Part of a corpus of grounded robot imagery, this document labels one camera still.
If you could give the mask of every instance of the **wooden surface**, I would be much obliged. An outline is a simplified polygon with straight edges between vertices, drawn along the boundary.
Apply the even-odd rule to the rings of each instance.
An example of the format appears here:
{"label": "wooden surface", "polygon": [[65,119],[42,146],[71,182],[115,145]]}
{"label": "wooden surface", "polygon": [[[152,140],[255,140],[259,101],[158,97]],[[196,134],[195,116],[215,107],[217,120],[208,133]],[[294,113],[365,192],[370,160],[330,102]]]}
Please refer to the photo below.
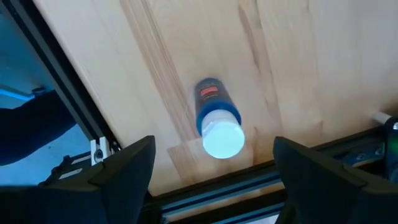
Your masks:
{"label": "wooden surface", "polygon": [[[153,134],[154,195],[374,125],[398,103],[395,0],[35,0],[122,146]],[[193,87],[220,78],[244,150],[208,156]]]}

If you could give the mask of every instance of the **floor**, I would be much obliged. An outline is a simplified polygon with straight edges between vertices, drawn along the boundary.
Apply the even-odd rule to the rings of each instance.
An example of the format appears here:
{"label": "floor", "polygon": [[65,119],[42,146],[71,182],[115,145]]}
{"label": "floor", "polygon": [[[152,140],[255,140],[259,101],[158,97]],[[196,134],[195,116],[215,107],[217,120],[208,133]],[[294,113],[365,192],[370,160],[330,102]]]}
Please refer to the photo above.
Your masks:
{"label": "floor", "polygon": [[[42,67],[2,14],[0,43],[0,85],[25,93],[39,86],[52,89]],[[23,103],[22,100],[0,95],[0,108],[15,108]],[[76,125],[23,160],[0,167],[0,185],[38,184],[50,175],[52,168],[59,165],[64,156],[74,156],[89,149],[87,138]]]}

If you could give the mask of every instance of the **white bottle cap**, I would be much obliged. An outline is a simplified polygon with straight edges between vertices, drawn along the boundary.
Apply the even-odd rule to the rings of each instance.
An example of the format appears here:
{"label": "white bottle cap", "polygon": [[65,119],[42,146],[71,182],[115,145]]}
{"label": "white bottle cap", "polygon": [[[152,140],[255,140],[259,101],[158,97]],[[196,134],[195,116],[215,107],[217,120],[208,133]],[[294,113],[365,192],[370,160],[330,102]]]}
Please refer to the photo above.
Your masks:
{"label": "white bottle cap", "polygon": [[243,130],[226,110],[214,110],[203,118],[201,136],[206,152],[217,159],[233,157],[244,146]]}

